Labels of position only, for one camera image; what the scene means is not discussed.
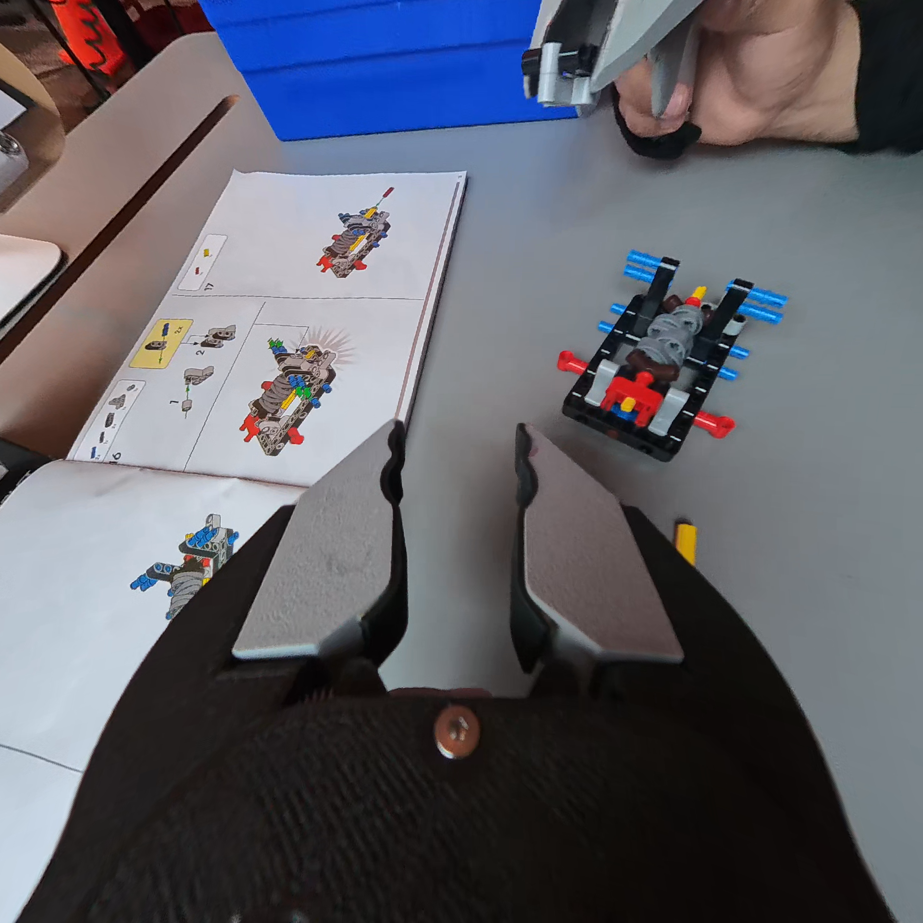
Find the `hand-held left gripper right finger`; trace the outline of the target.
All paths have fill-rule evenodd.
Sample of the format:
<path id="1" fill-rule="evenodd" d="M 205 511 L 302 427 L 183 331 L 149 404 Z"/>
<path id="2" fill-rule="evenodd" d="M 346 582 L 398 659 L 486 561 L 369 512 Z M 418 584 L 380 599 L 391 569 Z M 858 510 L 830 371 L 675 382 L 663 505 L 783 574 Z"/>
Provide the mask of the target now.
<path id="1" fill-rule="evenodd" d="M 511 639 L 524 673 L 564 659 L 681 663 L 684 652 L 617 498 L 531 424 L 515 436 Z"/>

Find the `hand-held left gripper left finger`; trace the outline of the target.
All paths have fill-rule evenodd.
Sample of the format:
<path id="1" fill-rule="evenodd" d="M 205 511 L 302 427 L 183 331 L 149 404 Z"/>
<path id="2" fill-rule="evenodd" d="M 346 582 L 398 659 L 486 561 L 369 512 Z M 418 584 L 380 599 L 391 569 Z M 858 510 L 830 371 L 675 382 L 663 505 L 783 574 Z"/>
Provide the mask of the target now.
<path id="1" fill-rule="evenodd" d="M 275 550 L 238 660 L 386 660 L 408 624 L 399 513 L 405 429 L 390 421 L 308 488 Z"/>

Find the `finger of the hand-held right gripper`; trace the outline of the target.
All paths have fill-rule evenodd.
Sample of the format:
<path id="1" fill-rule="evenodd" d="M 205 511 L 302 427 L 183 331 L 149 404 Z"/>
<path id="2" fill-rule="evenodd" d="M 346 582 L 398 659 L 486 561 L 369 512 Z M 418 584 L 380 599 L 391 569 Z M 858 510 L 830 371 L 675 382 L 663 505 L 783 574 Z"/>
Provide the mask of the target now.
<path id="1" fill-rule="evenodd" d="M 529 48 L 556 42 L 562 52 L 599 50 L 613 15 L 613 1 L 543 1 Z"/>
<path id="2" fill-rule="evenodd" d="M 601 91 L 640 63 L 701 4 L 701 1 L 617 1 L 596 58 L 591 91 Z"/>

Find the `grey T-shaped lego connector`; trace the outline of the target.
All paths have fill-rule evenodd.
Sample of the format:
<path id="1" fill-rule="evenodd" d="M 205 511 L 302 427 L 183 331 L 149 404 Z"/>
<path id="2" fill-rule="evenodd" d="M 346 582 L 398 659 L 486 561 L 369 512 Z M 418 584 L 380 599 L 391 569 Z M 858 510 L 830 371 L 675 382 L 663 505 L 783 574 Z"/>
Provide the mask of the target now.
<path id="1" fill-rule="evenodd" d="M 589 76 L 560 73 L 560 53 L 559 42 L 546 42 L 541 47 L 537 101 L 546 108 L 572 107 L 578 116 L 583 117 L 595 108 L 599 93 L 591 91 Z"/>

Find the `lego chassis assembly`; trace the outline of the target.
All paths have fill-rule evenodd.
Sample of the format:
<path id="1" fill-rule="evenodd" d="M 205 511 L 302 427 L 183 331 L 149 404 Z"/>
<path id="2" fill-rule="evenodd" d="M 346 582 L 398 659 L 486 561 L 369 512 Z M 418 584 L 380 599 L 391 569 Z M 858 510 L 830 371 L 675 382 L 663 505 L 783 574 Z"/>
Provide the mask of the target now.
<path id="1" fill-rule="evenodd" d="M 584 361 L 560 352 L 558 369 L 576 376 L 562 413 L 660 462 L 679 453 L 693 428 L 716 439 L 736 422 L 704 409 L 714 385 L 732 382 L 729 359 L 748 358 L 737 344 L 750 320 L 779 324 L 788 298 L 735 279 L 718 302 L 699 286 L 687 297 L 670 289 L 679 261 L 632 249 L 624 275 L 647 289 L 629 304 L 614 304 L 613 322 L 598 325 L 604 340 Z"/>

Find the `person's right forearm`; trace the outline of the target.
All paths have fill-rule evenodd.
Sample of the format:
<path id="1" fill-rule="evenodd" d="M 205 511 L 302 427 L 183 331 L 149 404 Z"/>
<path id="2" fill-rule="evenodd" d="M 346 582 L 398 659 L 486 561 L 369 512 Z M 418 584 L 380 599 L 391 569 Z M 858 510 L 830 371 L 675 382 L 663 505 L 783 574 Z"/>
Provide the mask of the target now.
<path id="1" fill-rule="evenodd" d="M 851 154 L 922 150 L 922 3 L 852 2 L 860 23 L 855 92 L 858 137 Z"/>

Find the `lego instruction booklet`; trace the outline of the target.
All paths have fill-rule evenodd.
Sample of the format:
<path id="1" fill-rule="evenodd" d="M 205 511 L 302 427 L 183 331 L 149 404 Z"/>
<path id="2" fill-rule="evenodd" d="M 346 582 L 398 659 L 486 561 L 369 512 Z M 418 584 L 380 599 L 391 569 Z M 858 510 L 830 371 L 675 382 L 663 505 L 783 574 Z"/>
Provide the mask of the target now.
<path id="1" fill-rule="evenodd" d="M 152 646 L 281 507 L 406 421 L 465 172 L 235 172 L 63 461 L 2 501 L 2 921 Z"/>

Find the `person's right hand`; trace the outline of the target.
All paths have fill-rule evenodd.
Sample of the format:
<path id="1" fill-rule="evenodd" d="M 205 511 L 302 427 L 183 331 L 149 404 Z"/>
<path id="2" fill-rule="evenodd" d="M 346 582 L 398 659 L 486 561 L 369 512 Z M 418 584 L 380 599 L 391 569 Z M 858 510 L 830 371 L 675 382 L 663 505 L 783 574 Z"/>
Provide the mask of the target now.
<path id="1" fill-rule="evenodd" d="M 632 134 L 659 137 L 690 120 L 708 146 L 858 138 L 860 21 L 848 2 L 710 1 L 698 22 L 695 82 L 677 84 L 662 116 L 652 113 L 649 62 L 617 79 Z"/>

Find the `blue plastic bin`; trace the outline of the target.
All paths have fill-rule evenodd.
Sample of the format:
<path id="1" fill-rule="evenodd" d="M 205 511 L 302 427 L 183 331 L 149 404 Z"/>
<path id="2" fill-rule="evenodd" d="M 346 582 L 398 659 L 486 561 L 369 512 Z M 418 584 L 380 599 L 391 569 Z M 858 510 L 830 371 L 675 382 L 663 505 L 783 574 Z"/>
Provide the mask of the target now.
<path id="1" fill-rule="evenodd" d="M 275 135 L 572 118 L 524 96 L 536 1 L 200 1 Z"/>

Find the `orange traffic cone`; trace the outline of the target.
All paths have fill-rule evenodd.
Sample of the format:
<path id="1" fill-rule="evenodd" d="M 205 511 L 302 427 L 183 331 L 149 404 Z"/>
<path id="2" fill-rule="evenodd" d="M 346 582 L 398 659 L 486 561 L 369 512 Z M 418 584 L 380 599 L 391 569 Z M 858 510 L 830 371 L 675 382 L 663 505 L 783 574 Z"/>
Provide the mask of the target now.
<path id="1" fill-rule="evenodd" d="M 79 63 L 95 74 L 113 77 L 125 64 L 126 55 L 95 4 L 52 1 L 51 6 Z"/>

